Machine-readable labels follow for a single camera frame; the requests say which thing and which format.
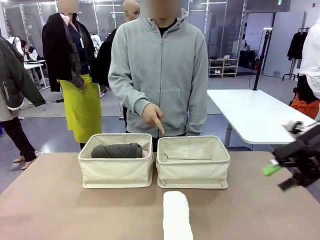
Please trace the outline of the person's right hand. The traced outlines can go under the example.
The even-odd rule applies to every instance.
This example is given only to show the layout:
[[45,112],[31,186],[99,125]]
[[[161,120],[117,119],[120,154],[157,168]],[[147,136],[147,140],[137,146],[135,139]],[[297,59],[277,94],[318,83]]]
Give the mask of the person's right hand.
[[165,133],[162,125],[164,114],[157,105],[149,103],[142,112],[142,119],[147,125],[156,126],[162,134]]

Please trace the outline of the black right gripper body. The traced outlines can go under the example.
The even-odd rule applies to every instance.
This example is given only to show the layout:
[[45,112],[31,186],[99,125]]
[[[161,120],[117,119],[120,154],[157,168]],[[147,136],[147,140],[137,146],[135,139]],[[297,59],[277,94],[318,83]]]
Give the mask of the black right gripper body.
[[293,169],[292,176],[301,178],[300,186],[310,186],[320,178],[320,128],[307,130],[272,155],[282,168]]

